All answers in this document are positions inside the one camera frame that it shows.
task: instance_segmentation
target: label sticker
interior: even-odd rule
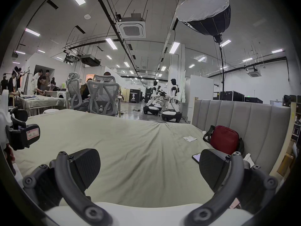
[[[30,140],[30,139],[32,139],[34,137],[39,136],[39,135],[40,135],[39,128],[36,128],[36,129],[33,129],[33,130],[29,130],[27,132],[27,140]]]

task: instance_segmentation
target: black t-shirt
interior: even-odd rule
[[[11,77],[7,84],[8,92],[13,92],[13,78]]]
[[[4,89],[7,89],[7,84],[8,84],[8,80],[7,80],[7,79],[3,79],[3,80],[1,81],[2,91],[3,91]]]

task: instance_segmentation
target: white partition wall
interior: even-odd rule
[[[188,102],[187,120],[191,121],[193,114],[194,97],[198,97],[201,100],[213,100],[214,80],[197,75],[191,75],[190,77],[190,91],[186,93],[186,101]]]

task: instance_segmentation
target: poster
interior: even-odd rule
[[[139,103],[140,90],[139,89],[130,89],[130,98],[129,102]]]

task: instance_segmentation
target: person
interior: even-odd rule
[[[17,73],[13,70],[11,77],[7,84],[7,89],[8,89],[9,94],[14,95],[14,96],[20,95],[19,92],[13,92],[13,80],[16,78],[16,76],[17,76]],[[9,97],[8,106],[12,106],[12,105],[13,105],[13,98]]]
[[[52,78],[52,81],[50,82],[51,85],[55,85],[55,78]]]
[[[45,81],[45,86],[48,86],[50,83],[50,78],[49,78],[49,70],[46,70],[45,76],[46,76],[46,81]]]
[[[39,79],[39,77],[40,77],[42,74],[43,74],[43,70],[42,70],[42,69],[38,70],[38,73],[36,73],[36,74],[33,76],[33,78],[31,79],[31,82],[34,81],[34,80]]]
[[[15,70],[18,72],[16,89],[21,88],[21,77],[25,75],[25,73],[21,74],[21,68],[15,67]]]
[[[7,84],[8,84],[8,80],[6,79],[6,74],[4,73],[3,74],[3,80],[1,81],[1,88],[2,88],[2,91],[4,89],[7,89]]]
[[[89,92],[87,83],[85,83],[84,85],[81,86],[81,88],[80,88],[80,94],[82,96],[82,100],[85,100],[85,99],[88,98],[88,95],[90,94],[90,92]]]
[[[46,76],[40,76],[38,79],[35,79],[30,84],[30,95],[34,95],[35,93],[43,95],[43,91],[40,89],[41,85],[46,81]]]

